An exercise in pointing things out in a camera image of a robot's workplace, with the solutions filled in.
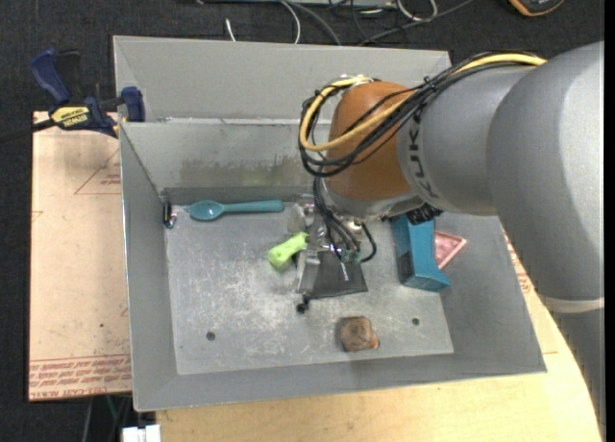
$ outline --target yellow cable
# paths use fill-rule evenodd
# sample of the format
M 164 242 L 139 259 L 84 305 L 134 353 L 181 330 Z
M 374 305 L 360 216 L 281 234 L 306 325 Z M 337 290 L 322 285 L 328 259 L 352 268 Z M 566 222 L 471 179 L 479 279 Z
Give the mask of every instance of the yellow cable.
M 468 70 L 470 68 L 475 68 L 478 66 L 483 66 L 485 64 L 490 64 L 493 62 L 510 62 L 510 61 L 518 62 L 520 64 L 528 64 L 532 66 L 540 66 L 541 64 L 544 64 L 545 62 L 547 62 L 547 60 L 543 60 L 542 58 L 536 58 L 535 56 L 529 56 L 525 54 L 515 54 L 515 53 L 502 53 L 502 54 L 495 54 L 492 56 L 487 56 L 485 58 L 481 58 L 479 60 L 469 62 L 465 66 L 462 66 L 461 68 L 456 70 L 453 74 L 459 73 L 460 71 Z M 347 80 L 340 80 L 337 82 L 333 82 L 329 86 L 326 86 L 325 88 L 322 89 L 321 94 L 318 97 L 316 97 L 316 99 L 311 103 L 309 108 L 307 108 L 306 116 L 304 117 L 304 120 L 299 130 L 299 141 L 301 142 L 301 145 L 306 150 L 309 150 L 310 152 L 322 152 L 324 150 L 331 150 L 331 148 L 336 148 L 342 143 L 345 143 L 349 139 L 361 134 L 365 130 L 371 128 L 373 125 L 378 124 L 379 122 L 384 120 L 389 114 L 394 112 L 401 104 L 403 104 L 406 101 L 406 99 L 404 99 L 394 104 L 390 108 L 383 110 L 378 115 L 375 115 L 374 117 L 370 118 L 364 123 L 359 124 L 353 130 L 349 131 L 348 133 L 342 136 L 337 137 L 336 139 L 333 139 L 326 143 L 320 143 L 318 145 L 311 144 L 308 141 L 308 126 L 317 108 L 326 100 L 329 94 L 332 91 L 334 91 L 336 87 L 350 86 L 356 83 L 357 81 L 360 81 L 363 79 L 364 77 L 354 77 L 354 78 L 347 79 Z M 400 91 L 399 93 L 400 94 L 407 93 L 407 91 L 404 90 L 404 91 Z
M 459 68 L 455 73 L 459 73 L 460 71 L 465 71 L 466 69 L 474 68 L 477 66 L 483 66 L 484 64 L 490 64 L 492 62 L 507 61 L 519 62 L 521 64 L 529 64 L 532 66 L 540 66 L 541 64 L 547 62 L 547 60 L 543 60 L 542 58 L 536 58 L 535 56 L 529 56 L 527 54 L 503 53 L 495 54 L 493 56 L 486 56 L 485 58 L 469 62 L 465 66 Z

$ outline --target blue clamp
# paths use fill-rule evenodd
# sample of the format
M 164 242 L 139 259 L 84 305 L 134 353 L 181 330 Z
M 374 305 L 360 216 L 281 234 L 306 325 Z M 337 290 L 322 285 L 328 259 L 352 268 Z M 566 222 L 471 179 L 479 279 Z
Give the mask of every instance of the blue clamp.
M 56 50 L 53 47 L 46 49 L 30 61 L 30 70 L 38 85 L 53 95 L 58 107 L 66 104 L 71 94 L 58 73 L 55 57 Z
M 120 94 L 126 109 L 128 110 L 128 120 L 142 123 L 145 121 L 145 105 L 143 95 L 136 86 L 127 86 Z
M 73 94 L 62 79 L 55 58 L 56 51 L 50 48 L 30 62 L 30 69 L 38 85 L 51 93 L 55 101 L 54 106 L 48 111 L 50 120 L 45 121 L 41 129 L 55 125 L 63 130 L 91 130 L 116 137 L 117 131 L 114 127 L 117 123 L 107 114 L 106 109 L 116 108 L 121 104 L 126 105 L 130 121 L 145 120 L 143 98 L 135 86 L 124 88 L 120 97 L 107 102 L 99 103 L 95 97 L 88 96 L 83 100 L 77 99 L 75 105 L 75 99 L 72 99 Z M 77 66 L 78 64 L 71 66 L 69 70 L 71 77 L 79 76 Z
M 400 281 L 429 291 L 450 286 L 451 282 L 435 261 L 433 220 L 413 225 L 402 216 L 393 220 L 392 227 Z

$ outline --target clamp handle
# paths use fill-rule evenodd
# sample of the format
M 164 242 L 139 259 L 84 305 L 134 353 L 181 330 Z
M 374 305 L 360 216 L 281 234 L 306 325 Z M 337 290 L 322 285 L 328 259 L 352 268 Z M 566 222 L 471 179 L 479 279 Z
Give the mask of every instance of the clamp handle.
M 56 50 L 53 47 L 46 49 L 30 61 L 30 70 L 37 84 L 53 95 L 56 106 L 61 106 L 70 100 L 71 94 L 58 72 L 55 57 Z

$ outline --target lime green object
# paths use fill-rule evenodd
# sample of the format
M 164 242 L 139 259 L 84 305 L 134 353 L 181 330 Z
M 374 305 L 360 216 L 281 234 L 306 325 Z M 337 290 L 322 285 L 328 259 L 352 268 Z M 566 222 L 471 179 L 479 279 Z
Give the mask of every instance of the lime green object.
M 269 262 L 275 268 L 283 268 L 294 254 L 306 248 L 307 236 L 307 233 L 299 232 L 286 240 L 286 242 L 270 249 Z

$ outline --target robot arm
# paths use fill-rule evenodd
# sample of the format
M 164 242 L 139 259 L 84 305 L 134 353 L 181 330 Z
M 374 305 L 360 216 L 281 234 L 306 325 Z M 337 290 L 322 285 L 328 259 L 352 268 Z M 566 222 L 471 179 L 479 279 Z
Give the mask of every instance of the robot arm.
M 484 55 L 417 88 L 345 80 L 305 109 L 300 146 L 340 214 L 499 215 L 576 352 L 605 433 L 603 50 L 544 64 Z M 309 143 L 320 104 L 340 89 L 330 140 Z

